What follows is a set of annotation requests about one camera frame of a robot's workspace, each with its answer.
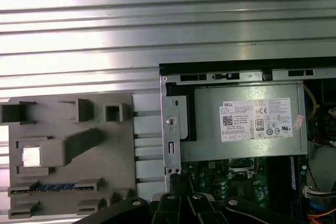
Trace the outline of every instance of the white cable connector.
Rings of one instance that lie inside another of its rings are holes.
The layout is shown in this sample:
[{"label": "white cable connector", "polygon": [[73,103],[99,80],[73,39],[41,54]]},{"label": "white cable connector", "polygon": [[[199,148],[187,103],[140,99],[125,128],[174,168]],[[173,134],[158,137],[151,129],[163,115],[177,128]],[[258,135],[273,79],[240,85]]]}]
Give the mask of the white cable connector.
[{"label": "white cable connector", "polygon": [[311,186],[304,186],[303,187],[303,191],[302,192],[303,192],[303,196],[305,198],[311,198],[311,197],[313,197],[311,194],[308,193],[309,190],[312,190]]}]

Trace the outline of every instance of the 80 plus logo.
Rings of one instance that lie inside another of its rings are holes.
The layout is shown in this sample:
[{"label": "80 plus logo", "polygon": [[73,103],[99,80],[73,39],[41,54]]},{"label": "80 plus logo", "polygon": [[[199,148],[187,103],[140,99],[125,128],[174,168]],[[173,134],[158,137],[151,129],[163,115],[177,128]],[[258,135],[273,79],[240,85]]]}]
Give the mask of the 80 plus logo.
[{"label": "80 plus logo", "polygon": [[256,120],[256,131],[263,131],[264,128],[264,120],[263,119],[257,119]]}]

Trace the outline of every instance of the qr code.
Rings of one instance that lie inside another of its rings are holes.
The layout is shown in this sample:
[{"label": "qr code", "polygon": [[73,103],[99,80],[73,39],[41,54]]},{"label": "qr code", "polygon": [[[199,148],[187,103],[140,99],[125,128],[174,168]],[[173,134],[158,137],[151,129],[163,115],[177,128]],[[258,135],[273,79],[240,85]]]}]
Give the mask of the qr code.
[{"label": "qr code", "polygon": [[232,116],[228,115],[228,116],[223,116],[223,125],[224,126],[228,126],[228,125],[233,125],[233,120],[232,120]]}]

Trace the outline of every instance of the vent slot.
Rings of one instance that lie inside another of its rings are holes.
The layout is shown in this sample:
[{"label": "vent slot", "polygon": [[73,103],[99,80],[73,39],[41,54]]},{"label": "vent slot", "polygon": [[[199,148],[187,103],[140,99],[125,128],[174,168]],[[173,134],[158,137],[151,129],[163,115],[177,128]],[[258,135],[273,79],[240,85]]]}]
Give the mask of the vent slot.
[{"label": "vent slot", "polygon": [[180,76],[180,81],[206,81],[206,74],[188,74],[187,76]]}]

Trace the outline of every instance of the power supply label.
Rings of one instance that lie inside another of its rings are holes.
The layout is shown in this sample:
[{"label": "power supply label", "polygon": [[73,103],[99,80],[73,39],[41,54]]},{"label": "power supply label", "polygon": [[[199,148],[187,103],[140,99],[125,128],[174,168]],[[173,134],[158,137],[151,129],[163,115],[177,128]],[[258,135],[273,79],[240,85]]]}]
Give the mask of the power supply label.
[{"label": "power supply label", "polygon": [[223,102],[222,142],[293,137],[289,98]]}]

